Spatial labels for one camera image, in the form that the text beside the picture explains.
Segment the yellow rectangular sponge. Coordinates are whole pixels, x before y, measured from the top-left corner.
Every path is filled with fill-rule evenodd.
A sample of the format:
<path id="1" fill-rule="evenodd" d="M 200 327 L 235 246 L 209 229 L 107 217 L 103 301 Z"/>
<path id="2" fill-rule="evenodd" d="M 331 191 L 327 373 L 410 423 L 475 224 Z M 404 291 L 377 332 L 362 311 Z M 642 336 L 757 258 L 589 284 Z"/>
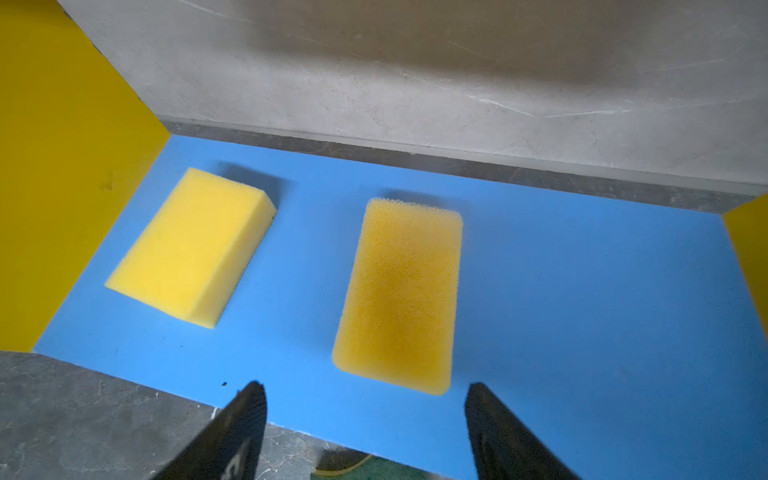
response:
<path id="1" fill-rule="evenodd" d="M 463 220 L 374 198 L 366 206 L 332 361 L 440 396 L 451 385 Z"/>

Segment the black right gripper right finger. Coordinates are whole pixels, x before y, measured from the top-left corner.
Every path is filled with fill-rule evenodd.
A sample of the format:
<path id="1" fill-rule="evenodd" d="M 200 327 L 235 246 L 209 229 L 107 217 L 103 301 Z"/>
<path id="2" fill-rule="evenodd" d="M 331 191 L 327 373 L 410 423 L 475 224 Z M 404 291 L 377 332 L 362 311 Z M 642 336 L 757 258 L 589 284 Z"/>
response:
<path id="1" fill-rule="evenodd" d="M 464 410 L 480 479 L 577 477 L 485 384 L 469 386 Z"/>

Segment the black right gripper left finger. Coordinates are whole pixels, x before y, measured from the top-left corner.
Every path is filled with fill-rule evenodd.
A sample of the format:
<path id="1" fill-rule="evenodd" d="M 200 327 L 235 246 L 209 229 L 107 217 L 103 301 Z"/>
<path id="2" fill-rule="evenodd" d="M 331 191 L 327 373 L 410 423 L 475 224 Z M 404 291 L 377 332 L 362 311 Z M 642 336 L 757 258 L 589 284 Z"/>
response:
<path id="1" fill-rule="evenodd" d="M 155 477 L 253 479 L 266 420 L 265 389 L 252 381 Z"/>

